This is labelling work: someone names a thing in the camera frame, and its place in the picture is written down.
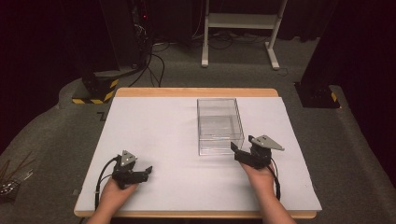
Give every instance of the human hand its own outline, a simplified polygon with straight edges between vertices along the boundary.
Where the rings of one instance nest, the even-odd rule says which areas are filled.
[[[256,170],[253,167],[248,166],[242,162],[239,163],[247,173],[250,185],[254,188],[256,194],[274,195],[274,176],[267,167]]]
[[[97,209],[114,215],[134,193],[137,185],[133,184],[126,189],[120,189],[117,181],[110,177],[103,188]]]
[[[126,189],[120,189],[117,181],[109,178],[102,195],[99,206],[93,213],[87,224],[108,224],[113,215],[125,204],[128,198],[134,193],[138,184],[133,184]]]

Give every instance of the metal stand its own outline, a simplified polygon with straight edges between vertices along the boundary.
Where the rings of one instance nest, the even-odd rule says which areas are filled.
[[[229,13],[209,13],[209,0],[206,0],[205,8],[205,33],[202,50],[202,67],[209,66],[208,33],[209,27],[221,28],[243,28],[243,29],[264,29],[273,30],[270,42],[265,42],[265,49],[271,61],[273,69],[279,69],[274,53],[274,44],[277,31],[282,22],[283,12],[288,0],[282,0],[280,9],[276,15],[257,15],[257,14],[229,14]]]

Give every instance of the cable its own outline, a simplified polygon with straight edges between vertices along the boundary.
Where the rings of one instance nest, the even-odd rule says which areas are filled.
[[[271,166],[267,165],[268,170],[271,172],[271,174],[274,177],[274,181],[275,181],[275,186],[276,186],[276,197],[278,200],[280,200],[280,184],[279,184],[279,179],[277,177],[278,172],[277,172],[277,166],[275,161],[271,158],[271,160],[274,162],[275,168],[276,168],[276,174],[274,173],[274,170],[271,168]]]
[[[137,79],[134,80],[133,83],[131,83],[131,85],[129,85],[128,87],[132,87],[142,76],[143,74],[146,72],[146,70],[149,68],[149,63],[151,62],[151,54],[149,55],[148,58],[148,63],[145,66],[145,69],[143,69],[143,71],[140,73],[139,77]]]
[[[198,33],[199,27],[201,25],[202,12],[203,11],[204,11],[204,0],[201,0],[201,12],[200,12],[200,15],[199,15],[199,22],[198,22],[197,29],[195,30],[195,33],[192,35],[192,38],[194,38],[194,36]]]
[[[163,59],[160,56],[158,56],[156,54],[151,54],[151,55],[154,56],[154,57],[157,57],[163,63],[163,71],[161,72],[160,81],[158,82],[158,87],[161,87],[161,84],[163,82],[163,72],[165,71],[165,63],[163,62]]]
[[[161,52],[161,51],[164,51],[166,49],[169,49],[169,47],[171,46],[171,43],[169,41],[166,41],[164,43],[155,43],[154,46],[160,46],[160,45],[164,45],[164,44],[166,44],[166,47],[164,49],[153,50],[152,52]]]
[[[256,35],[254,37],[254,39],[252,39],[252,40],[237,40],[237,39],[234,39],[233,42],[236,43],[236,44],[257,44],[257,43],[264,42],[265,40],[267,40],[269,38],[269,36],[266,36],[262,40],[258,40],[259,37],[260,37],[259,35]]]
[[[102,183],[102,181],[103,181],[104,179],[108,178],[109,176],[111,176],[111,175],[107,175],[107,176],[103,177],[103,178],[100,180],[100,182]]]
[[[219,13],[222,12],[222,7],[223,7],[223,5],[224,5],[224,0],[221,1],[221,5],[220,5],[220,8],[219,8]]]
[[[191,40],[197,40],[197,39],[203,38],[203,36],[204,36],[204,34],[197,35],[197,36],[194,36]]]
[[[79,220],[79,223],[78,224],[82,224],[82,222],[85,220],[85,217],[82,217],[80,220]]]
[[[148,68],[148,70],[149,70],[149,79],[150,79],[150,81],[151,81],[152,87],[155,87],[154,82],[153,82],[153,80],[152,80],[153,77],[154,77],[154,79],[157,81],[158,85],[160,85],[160,81],[159,81],[158,78],[154,75],[154,73],[151,71],[151,69]]]
[[[229,41],[230,40],[230,44],[223,48],[217,48],[217,47],[214,47],[213,45],[208,44],[208,46],[212,49],[227,49],[233,44],[233,37],[230,35],[215,35],[215,38],[218,41]]]
[[[117,157],[115,157],[115,158],[111,159],[110,161],[108,161],[108,162],[106,163],[105,167],[103,168],[102,172],[101,172],[100,175],[99,175],[98,182],[97,182],[97,184],[96,184],[96,191],[95,191],[95,210],[96,210],[96,208],[97,208],[98,205],[99,205],[100,183],[101,183],[102,180],[103,180],[103,179],[102,179],[102,175],[103,175],[103,173],[105,172],[107,166],[108,166],[111,162],[116,161],[116,160],[117,160]]]
[[[142,31],[144,31],[145,36],[148,35],[148,34],[146,33],[146,29],[143,28],[143,26],[135,24],[134,27],[139,28],[139,34],[138,34],[138,35],[142,35]]]

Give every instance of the black cable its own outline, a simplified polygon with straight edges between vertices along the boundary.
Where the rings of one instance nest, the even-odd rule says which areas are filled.
[[[171,43],[169,41],[166,41],[166,43],[163,44],[167,44],[166,47],[164,49],[159,49],[159,50],[154,50],[152,52],[161,52],[161,51],[165,51],[166,49],[169,49],[169,47],[171,46]],[[154,44],[154,46],[160,46],[162,44],[156,43]]]
[[[198,49],[198,48],[201,48],[203,44],[204,44],[203,39],[199,39],[199,38],[193,39],[193,40],[191,41],[191,46],[190,46],[190,48],[191,48],[191,49]]]
[[[161,72],[160,81],[158,82],[158,87],[161,87],[161,83],[163,82],[163,72],[165,71],[165,63],[163,62],[163,59],[160,56],[156,54],[151,54],[151,55],[157,57],[158,59],[161,60],[161,63],[163,63],[163,71]]]
[[[102,181],[103,181],[104,179],[108,178],[109,176],[111,176],[111,175],[107,175],[107,176],[103,177],[103,178],[100,180],[100,183],[102,183]]]
[[[277,172],[277,165],[276,162],[274,161],[274,159],[271,158],[271,161],[274,163],[275,166],[275,170],[276,170],[276,177],[278,177],[278,172]]]
[[[140,75],[139,75],[139,77],[137,77],[137,79],[133,82],[133,83],[131,83],[131,85],[129,85],[128,87],[132,87],[142,76],[143,76],[143,74],[146,72],[146,70],[149,68],[149,63],[151,62],[151,54],[149,55],[149,58],[148,58],[148,63],[146,64],[146,67],[145,67],[145,69],[143,69],[143,71],[140,73]]]
[[[220,5],[220,8],[219,8],[219,13],[221,13],[223,5],[224,5],[224,0],[221,1],[221,5]]]
[[[201,25],[201,20],[202,20],[202,14],[204,11],[204,0],[201,0],[201,7],[200,7],[200,15],[199,15],[199,20],[198,20],[198,25],[197,25],[197,29],[195,30],[195,33],[192,35],[192,38],[194,38],[196,36],[196,34],[198,33],[199,27]]]
[[[234,39],[233,42],[236,44],[257,44],[257,43],[264,42],[265,40],[267,40],[269,38],[269,36],[267,36],[261,40],[258,40],[259,37],[260,37],[259,35],[256,35],[256,37],[254,37],[254,39],[252,39],[252,40],[236,40],[236,39]]]
[[[79,220],[79,223],[78,224],[82,224],[82,222],[85,220],[85,217],[82,217],[80,220]]]
[[[108,162],[106,163],[105,167],[103,168],[102,172],[101,172],[100,175],[99,175],[98,182],[97,182],[97,184],[96,184],[96,191],[95,191],[95,210],[96,210],[96,208],[97,208],[98,205],[99,205],[100,183],[101,183],[102,180],[103,180],[103,179],[102,179],[102,175],[103,175],[103,173],[105,172],[107,166],[108,166],[111,162],[116,161],[116,160],[117,160],[117,157],[115,157],[115,158],[111,159],[110,161],[108,161]]]
[[[160,81],[159,81],[158,78],[154,75],[154,73],[151,71],[151,69],[148,68],[148,70],[149,70],[149,79],[150,79],[150,81],[151,81],[152,87],[155,87],[154,82],[153,82],[153,80],[152,80],[153,77],[154,77],[154,79],[157,81],[158,85],[160,85]]]
[[[271,169],[271,167],[269,165],[267,166],[267,168],[274,177],[275,185],[276,185],[276,197],[278,200],[280,200],[280,184],[279,184],[279,179],[277,178],[277,171],[276,171],[276,175],[275,175],[273,169]]]
[[[230,44],[223,48],[218,48],[218,47],[214,47],[213,45],[207,44],[212,49],[227,49],[233,44],[233,37],[230,35],[218,35],[218,36],[215,36],[215,38],[218,41],[229,41]]]

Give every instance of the wooden table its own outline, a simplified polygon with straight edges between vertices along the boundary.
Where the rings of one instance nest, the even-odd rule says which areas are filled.
[[[276,90],[222,88],[118,89],[75,214],[92,215],[100,172],[111,158],[128,150],[138,158],[135,171],[152,165],[153,172],[116,217],[260,218],[247,176],[233,155],[198,155],[196,100],[206,97],[236,98],[245,137],[267,134],[286,149],[273,152],[281,202],[294,218],[315,217],[321,206]],[[105,175],[111,172],[112,165]]]

